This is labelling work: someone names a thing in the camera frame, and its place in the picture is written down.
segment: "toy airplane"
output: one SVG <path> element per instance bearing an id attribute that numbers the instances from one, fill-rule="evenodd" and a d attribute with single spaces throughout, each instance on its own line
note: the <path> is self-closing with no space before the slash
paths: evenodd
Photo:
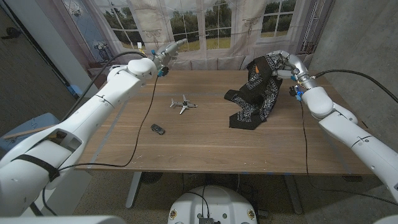
<path id="1" fill-rule="evenodd" d="M 193 108 L 193 107 L 198 107 L 198 105 L 194 105 L 192 103 L 188 103 L 189 100 L 186 99 L 185 95 L 182 95 L 184 97 L 184 102 L 183 103 L 179 103 L 179 102 L 174 102 L 173 98 L 172 98 L 172 104 L 170 105 L 170 107 L 172 106 L 182 106 L 182 109 L 180 111 L 180 114 L 182 114 L 182 112 L 185 111 L 185 109 L 188 108 Z"/>

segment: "cloth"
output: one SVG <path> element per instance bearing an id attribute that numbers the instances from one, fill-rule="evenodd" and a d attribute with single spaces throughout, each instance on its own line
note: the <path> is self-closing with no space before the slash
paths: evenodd
<path id="1" fill-rule="evenodd" d="M 254 130 L 267 121 L 282 84 L 272 72 L 283 67 L 278 55 L 265 55 L 248 64 L 248 82 L 239 91 L 229 90 L 224 96 L 243 109 L 229 117 L 230 128 Z"/>

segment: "wooden table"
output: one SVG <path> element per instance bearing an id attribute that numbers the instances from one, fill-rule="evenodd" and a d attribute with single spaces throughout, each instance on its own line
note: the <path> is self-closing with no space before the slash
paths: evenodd
<path id="1" fill-rule="evenodd" d="M 124 168 L 93 166 L 92 169 L 306 174 L 302 111 L 300 103 L 289 95 L 293 81 L 284 80 L 267 122 L 256 130 L 228 127 L 229 116 L 241 108 L 225 100 L 224 94 L 229 89 L 238 90 L 247 77 L 247 71 L 170 71 L 157 81 L 152 108 L 131 163 Z M 80 162 L 125 164 L 129 160 L 154 81 L 155 78 L 149 80 L 137 96 L 113 111 L 92 137 Z M 350 110 L 326 79 L 321 77 L 317 82 L 334 102 Z M 171 98 L 182 101 L 182 94 L 198 107 L 183 114 L 179 114 L 181 107 L 170 108 Z M 371 174 L 350 149 L 331 137 L 325 138 L 317 121 L 303 107 L 310 174 Z M 166 133 L 160 136 L 153 132 L 150 126 L 154 123 Z"/>

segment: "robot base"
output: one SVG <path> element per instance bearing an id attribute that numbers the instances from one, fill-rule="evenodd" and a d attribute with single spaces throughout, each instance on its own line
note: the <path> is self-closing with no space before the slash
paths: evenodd
<path id="1" fill-rule="evenodd" d="M 202 195 L 203 188 L 204 186 L 197 187 L 190 192 Z M 202 216 L 203 199 L 195 194 L 185 193 L 172 205 L 167 223 L 257 223 L 252 205 L 242 195 L 231 189 L 209 185 L 205 187 L 203 197 L 208 203 L 209 220 L 207 219 L 208 210 L 204 201 Z"/>

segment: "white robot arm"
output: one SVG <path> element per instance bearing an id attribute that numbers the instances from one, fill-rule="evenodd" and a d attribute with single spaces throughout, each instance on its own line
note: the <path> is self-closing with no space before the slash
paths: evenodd
<path id="1" fill-rule="evenodd" d="M 330 99 L 325 89 L 309 76 L 307 68 L 297 56 L 283 50 L 271 52 L 270 55 L 280 55 L 285 65 L 291 68 L 291 71 L 275 71 L 274 75 L 297 80 L 299 85 L 307 89 L 302 99 L 312 116 L 320 120 L 320 126 L 349 147 L 398 201 L 398 153 L 360 128 L 354 114 Z"/>
<path id="2" fill-rule="evenodd" d="M 30 136 L 0 161 L 0 216 L 21 215 L 47 186 L 55 188 L 76 164 L 85 147 L 119 104 L 134 96 L 145 80 L 158 74 L 187 39 L 162 48 L 151 58 L 112 67 L 108 83 L 68 119 Z"/>

